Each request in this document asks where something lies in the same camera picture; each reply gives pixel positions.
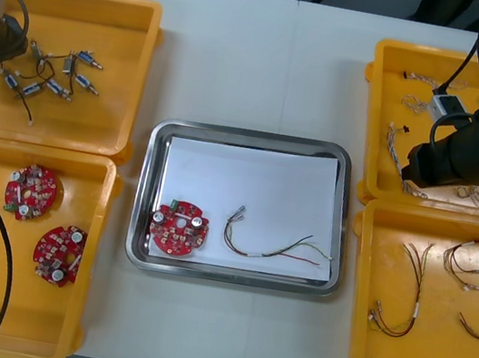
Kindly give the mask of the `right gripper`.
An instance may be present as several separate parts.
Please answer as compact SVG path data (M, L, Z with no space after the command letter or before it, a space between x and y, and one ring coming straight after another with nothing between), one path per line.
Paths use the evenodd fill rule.
M404 191L409 181L426 187L479 186L479 122L435 143L413 147L402 169Z

